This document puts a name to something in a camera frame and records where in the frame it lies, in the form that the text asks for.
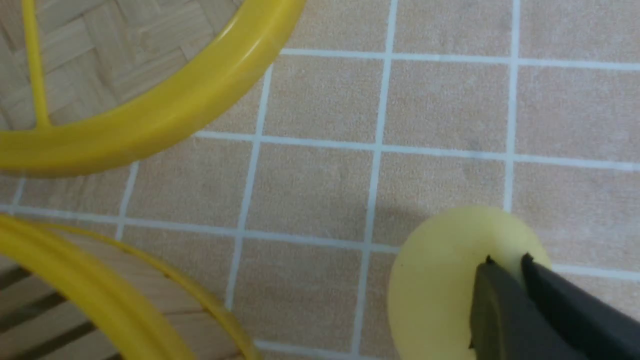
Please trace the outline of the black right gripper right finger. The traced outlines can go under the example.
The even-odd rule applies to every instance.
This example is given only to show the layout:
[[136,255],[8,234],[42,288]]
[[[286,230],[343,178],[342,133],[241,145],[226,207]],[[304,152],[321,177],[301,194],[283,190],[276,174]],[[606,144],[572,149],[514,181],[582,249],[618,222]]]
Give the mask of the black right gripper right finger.
[[638,360],[639,321],[574,283],[522,256],[526,291],[547,323],[566,344],[588,360]]

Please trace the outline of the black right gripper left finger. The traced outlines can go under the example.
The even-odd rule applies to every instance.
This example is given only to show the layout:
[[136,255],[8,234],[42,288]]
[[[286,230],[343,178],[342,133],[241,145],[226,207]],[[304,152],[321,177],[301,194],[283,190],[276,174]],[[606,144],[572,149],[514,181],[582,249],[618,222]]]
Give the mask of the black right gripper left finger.
[[477,360],[585,360],[553,330],[518,281],[490,256],[477,265],[470,308]]

